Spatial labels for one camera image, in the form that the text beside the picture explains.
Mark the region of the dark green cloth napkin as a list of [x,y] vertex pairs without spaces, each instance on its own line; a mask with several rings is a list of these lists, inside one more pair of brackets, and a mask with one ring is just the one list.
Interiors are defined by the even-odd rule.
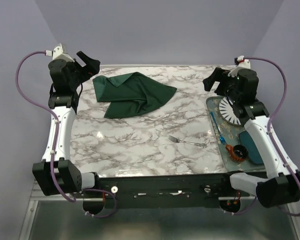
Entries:
[[125,119],[158,110],[177,92],[177,88],[160,83],[140,72],[92,80],[96,100],[109,103],[105,119]]

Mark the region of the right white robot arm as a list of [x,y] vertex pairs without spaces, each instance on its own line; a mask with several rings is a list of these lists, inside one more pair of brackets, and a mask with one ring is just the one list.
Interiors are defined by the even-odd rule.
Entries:
[[265,105],[256,98],[259,79],[248,68],[225,70],[216,67],[203,80],[205,91],[214,91],[232,103],[232,110],[252,138],[266,170],[266,178],[242,171],[226,173],[220,191],[231,196],[237,190],[256,196],[265,208],[285,205],[300,200],[300,170],[285,152],[270,122]]

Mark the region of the silver metal fork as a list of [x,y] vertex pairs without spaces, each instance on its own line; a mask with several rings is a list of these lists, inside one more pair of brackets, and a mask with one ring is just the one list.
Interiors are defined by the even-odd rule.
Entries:
[[185,140],[181,140],[177,137],[174,137],[172,135],[168,136],[168,139],[174,143],[184,143],[184,144],[189,144],[189,145],[193,145],[193,146],[197,146],[197,147],[201,147],[201,148],[206,148],[207,144],[205,143],[197,143],[197,142],[191,142],[191,141],[185,141]]

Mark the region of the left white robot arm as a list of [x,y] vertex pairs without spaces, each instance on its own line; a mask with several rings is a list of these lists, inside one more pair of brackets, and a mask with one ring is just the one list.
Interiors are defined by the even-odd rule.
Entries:
[[82,51],[83,62],[53,59],[48,64],[52,84],[47,109],[51,115],[48,142],[42,160],[32,166],[32,173],[45,196],[60,192],[74,194],[82,189],[82,173],[70,160],[72,127],[77,116],[78,87],[100,71],[100,61]]

